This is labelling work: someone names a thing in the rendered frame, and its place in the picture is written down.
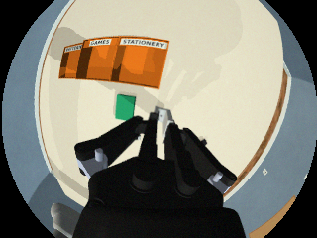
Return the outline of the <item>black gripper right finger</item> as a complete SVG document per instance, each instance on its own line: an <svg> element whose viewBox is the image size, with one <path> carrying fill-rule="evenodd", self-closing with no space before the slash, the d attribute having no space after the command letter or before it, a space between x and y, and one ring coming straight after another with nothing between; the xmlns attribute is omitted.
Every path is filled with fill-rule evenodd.
<svg viewBox="0 0 317 238"><path fill-rule="evenodd" d="M166 109L162 123L164 159L174 160L178 190L192 195L204 177L224 194L237 180L236 175L224 167L189 128L181 130L173 122L171 111Z"/></svg>

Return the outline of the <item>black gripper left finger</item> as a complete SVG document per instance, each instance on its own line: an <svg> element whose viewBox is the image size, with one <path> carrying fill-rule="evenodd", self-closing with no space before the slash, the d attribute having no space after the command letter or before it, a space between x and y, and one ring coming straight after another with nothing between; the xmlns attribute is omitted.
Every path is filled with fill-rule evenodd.
<svg viewBox="0 0 317 238"><path fill-rule="evenodd" d="M74 150L80 172L90 179L94 173L108 168L140 134L144 134L132 183L141 190L151 189L158 176L159 107L155 107L155 112L150 112L148 120L143 119L134 116L98 138L77 143Z"/></svg>

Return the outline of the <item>brown rack of bins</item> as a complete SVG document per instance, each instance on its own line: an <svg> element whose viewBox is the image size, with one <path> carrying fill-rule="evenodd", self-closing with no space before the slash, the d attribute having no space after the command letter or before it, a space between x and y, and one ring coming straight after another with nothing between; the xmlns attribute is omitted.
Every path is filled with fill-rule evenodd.
<svg viewBox="0 0 317 238"><path fill-rule="evenodd" d="M168 45L168 40L134 36L84 40L64 47L58 78L159 89Z"/></svg>

